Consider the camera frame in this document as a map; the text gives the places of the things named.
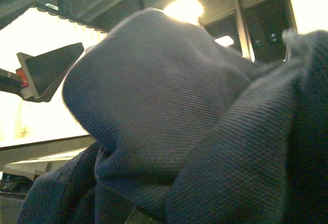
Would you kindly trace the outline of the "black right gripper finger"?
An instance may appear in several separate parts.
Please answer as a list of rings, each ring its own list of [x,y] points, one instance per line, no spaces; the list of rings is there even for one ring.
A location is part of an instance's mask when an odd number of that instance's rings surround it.
[[[24,73],[22,79],[25,86],[21,90],[23,99],[35,103],[50,102],[83,52],[83,44],[74,43],[38,56],[17,53]]]

